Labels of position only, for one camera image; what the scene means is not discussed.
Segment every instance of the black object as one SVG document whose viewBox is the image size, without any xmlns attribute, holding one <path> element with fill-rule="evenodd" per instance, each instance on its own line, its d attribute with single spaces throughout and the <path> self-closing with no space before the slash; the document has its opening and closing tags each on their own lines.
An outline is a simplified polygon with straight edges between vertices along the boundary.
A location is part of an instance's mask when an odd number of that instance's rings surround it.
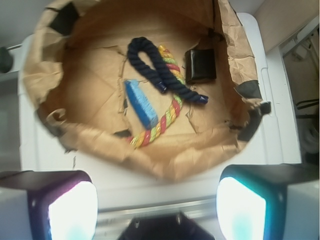
<svg viewBox="0 0 320 240">
<path fill-rule="evenodd" d="M 4 46 L 0 47 L 0 72 L 4 74 L 9 72 L 13 65 L 14 59 L 10 55 L 8 49 Z"/>
<path fill-rule="evenodd" d="M 118 240 L 215 240 L 182 213 L 134 218 Z"/>
<path fill-rule="evenodd" d="M 47 9 L 58 12 L 57 16 L 50 23 L 49 27 L 62 34 L 63 36 L 70 35 L 72 29 L 74 28 L 75 22 L 79 18 L 79 14 L 75 5 L 70 2 L 60 10 L 52 8 Z"/>
<path fill-rule="evenodd" d="M 319 115 L 317 114 L 297 114 L 295 115 L 295 117 L 297 119 L 318 119 L 319 120 Z"/>
<path fill-rule="evenodd" d="M 250 80 L 235 87 L 238 94 L 246 99 L 261 99 L 261 92 L 258 80 Z"/>
<path fill-rule="evenodd" d="M 304 159 L 303 160 L 308 164 L 316 165 L 318 167 L 318 170 L 319 170 L 319 152 L 318 153 L 306 152 L 304 154 Z"/>
<path fill-rule="evenodd" d="M 316 105 L 319 105 L 319 98 L 299 101 L 295 106 L 296 106 L 296 109 L 301 110 L 301 109 L 306 109 Z"/>
<path fill-rule="evenodd" d="M 250 116 L 250 121 L 245 128 L 243 128 L 239 135 L 238 135 L 238 140 L 241 141 L 246 141 L 248 142 L 255 132 L 257 131 L 260 122 L 262 120 L 262 117 L 266 114 L 269 114 L 271 112 L 271 103 L 270 102 L 264 102 L 260 105 L 259 108 L 249 110 L 249 116 Z"/>
<path fill-rule="evenodd" d="M 27 191 L 33 239 L 51 239 L 49 205 L 82 181 L 92 182 L 84 171 L 7 171 L 0 173 L 0 187 Z"/>
<path fill-rule="evenodd" d="M 184 58 L 185 81 L 188 84 L 209 82 L 217 78 L 213 49 L 190 49 Z"/>
<path fill-rule="evenodd" d="M 127 137 L 131 137 L 132 133 L 129 130 L 123 130 L 123 131 L 116 131 L 114 135 L 120 138 L 127 138 Z"/>
<path fill-rule="evenodd" d="M 138 56 L 139 52 L 145 52 L 151 59 L 155 70 L 152 70 Z M 208 97 L 191 91 L 184 84 L 177 80 L 162 59 L 157 47 L 145 37 L 132 39 L 128 45 L 127 57 L 130 64 L 161 92 L 167 88 L 174 91 L 182 99 L 192 103 L 206 104 Z"/>
<path fill-rule="evenodd" d="M 266 201 L 263 239 L 283 239 L 286 224 L 288 186 L 319 179 L 319 168 L 312 164 L 227 166 L 220 180 L 232 177 Z"/>
</svg>

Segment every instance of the black tape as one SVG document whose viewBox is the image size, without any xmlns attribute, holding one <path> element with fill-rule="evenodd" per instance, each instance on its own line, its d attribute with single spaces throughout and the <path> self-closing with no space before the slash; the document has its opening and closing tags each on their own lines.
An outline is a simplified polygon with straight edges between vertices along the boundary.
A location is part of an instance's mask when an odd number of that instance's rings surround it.
<svg viewBox="0 0 320 240">
<path fill-rule="evenodd" d="M 58 10 L 57 16 L 50 23 L 49 27 L 63 36 L 68 36 L 71 34 L 72 29 L 74 28 L 75 22 L 79 18 L 79 14 L 75 5 L 70 2 L 65 5 L 63 8 Z"/>
<path fill-rule="evenodd" d="M 245 128 L 243 128 L 240 131 L 238 135 L 238 140 L 248 142 L 257 131 L 263 115 L 269 114 L 270 112 L 271 112 L 270 102 L 264 102 L 261 104 L 260 108 L 250 110 L 249 111 L 250 122 Z"/>
<path fill-rule="evenodd" d="M 14 65 L 14 58 L 4 46 L 0 47 L 0 73 L 7 73 Z"/>
<path fill-rule="evenodd" d="M 235 87 L 238 94 L 246 99 L 261 99 L 258 80 L 245 81 Z"/>
</svg>

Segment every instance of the rope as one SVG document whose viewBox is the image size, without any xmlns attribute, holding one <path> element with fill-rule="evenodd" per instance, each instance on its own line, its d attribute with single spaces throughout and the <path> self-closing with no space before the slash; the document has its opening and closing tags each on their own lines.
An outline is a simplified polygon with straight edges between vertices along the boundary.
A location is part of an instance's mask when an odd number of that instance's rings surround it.
<svg viewBox="0 0 320 240">
<path fill-rule="evenodd" d="M 159 46 L 158 51 L 162 58 L 167 58 L 171 62 L 175 61 L 172 54 L 164 46 Z M 170 63 L 168 65 L 169 70 L 172 74 L 177 75 L 177 79 L 181 84 L 184 84 L 183 77 L 181 76 L 180 69 L 178 65 Z M 180 110 L 183 106 L 183 100 L 178 95 L 173 95 L 173 99 L 169 108 L 165 111 L 165 114 L 161 117 L 157 125 L 150 130 L 143 131 L 137 136 L 130 136 L 127 141 L 133 145 L 135 148 L 144 147 L 149 143 L 152 143 L 156 138 L 163 134 L 166 129 L 176 120 L 180 114 Z"/>
<path fill-rule="evenodd" d="M 139 52 L 145 52 L 151 59 L 155 70 L 151 69 L 138 56 Z M 181 80 L 180 69 L 172 55 L 167 52 L 161 57 L 157 47 L 145 37 L 132 39 L 128 45 L 127 57 L 130 64 L 146 79 L 148 79 L 160 92 L 167 88 L 179 95 L 182 99 L 196 104 L 206 104 L 208 97 L 198 94 L 187 88 Z"/>
</svg>

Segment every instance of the white surface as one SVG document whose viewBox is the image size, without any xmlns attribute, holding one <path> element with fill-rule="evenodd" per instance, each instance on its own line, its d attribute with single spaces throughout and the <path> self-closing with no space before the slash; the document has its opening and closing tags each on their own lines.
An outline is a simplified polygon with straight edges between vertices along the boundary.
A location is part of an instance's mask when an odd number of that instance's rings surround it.
<svg viewBox="0 0 320 240">
<path fill-rule="evenodd" d="M 319 179 L 287 189 L 284 240 L 318 239 Z"/>
<path fill-rule="evenodd" d="M 32 239 L 26 191 L 0 187 L 0 239 Z"/>
<path fill-rule="evenodd" d="M 254 15 L 265 0 L 229 0 L 231 6 L 237 13 L 248 13 Z"/>
<path fill-rule="evenodd" d="M 300 163 L 301 153 L 297 122 L 289 80 L 279 47 L 266 56 L 270 85 L 272 88 L 274 112 L 278 118 L 280 140 L 284 162 Z"/>
<path fill-rule="evenodd" d="M 283 155 L 282 144 L 286 148 L 292 148 L 292 145 L 287 146 L 285 140 L 289 139 L 291 142 L 294 142 L 294 139 L 297 139 L 297 133 L 295 125 L 289 125 L 286 127 L 285 135 L 280 136 L 278 112 L 274 111 L 275 105 L 272 92 L 277 91 L 278 86 L 271 87 L 268 65 L 258 24 L 249 14 L 239 13 L 238 16 L 244 25 L 252 51 L 256 57 L 258 81 L 262 98 L 271 102 L 272 113 L 263 117 L 257 132 L 247 147 L 237 156 L 183 182 L 172 183 L 121 168 L 105 160 L 81 152 L 65 154 L 57 139 L 53 138 L 34 117 L 34 110 L 22 90 L 20 92 L 20 118 L 22 119 L 20 126 L 20 151 L 22 169 L 41 171 L 70 170 L 73 168 L 74 156 L 76 156 L 75 169 L 84 170 L 91 176 L 98 190 L 99 208 L 103 209 L 106 207 L 157 204 L 215 195 L 220 174 L 229 164 L 300 162 L 299 157 L 284 158 Z M 286 81 L 283 69 L 282 78 Z M 289 102 L 286 102 L 283 107 L 285 109 L 292 108 Z M 281 117 L 284 122 L 292 121 L 292 116 L 290 115 L 282 114 Z"/>
</svg>

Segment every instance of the paper bag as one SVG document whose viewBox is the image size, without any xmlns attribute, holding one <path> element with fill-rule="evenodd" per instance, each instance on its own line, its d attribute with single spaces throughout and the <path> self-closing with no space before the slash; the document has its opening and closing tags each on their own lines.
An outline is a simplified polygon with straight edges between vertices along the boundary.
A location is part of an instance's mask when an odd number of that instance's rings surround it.
<svg viewBox="0 0 320 240">
<path fill-rule="evenodd" d="M 144 130 L 124 80 L 139 81 L 158 116 L 172 94 L 160 94 L 128 62 L 136 37 L 165 45 L 180 66 L 192 48 L 214 48 L 216 63 L 215 81 L 188 86 L 208 104 L 185 102 L 166 132 L 141 148 L 122 137 Z M 55 0 L 35 29 L 23 76 L 39 118 L 66 150 L 174 181 L 235 156 L 259 125 L 249 127 L 253 118 L 261 119 L 255 59 L 227 0 Z"/>
</svg>

